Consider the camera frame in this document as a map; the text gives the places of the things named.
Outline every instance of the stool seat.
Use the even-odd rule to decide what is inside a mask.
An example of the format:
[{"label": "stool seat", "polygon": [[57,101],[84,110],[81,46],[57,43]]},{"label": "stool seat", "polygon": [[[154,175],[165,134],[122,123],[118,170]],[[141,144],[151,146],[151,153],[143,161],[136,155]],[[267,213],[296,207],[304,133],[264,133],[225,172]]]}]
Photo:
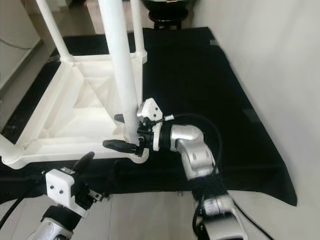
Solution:
[{"label": "stool seat", "polygon": [[181,29],[181,22],[188,16],[188,10],[184,7],[161,7],[151,10],[149,18],[154,22],[154,29],[159,30],[160,27],[170,29],[170,26],[176,26]]}]

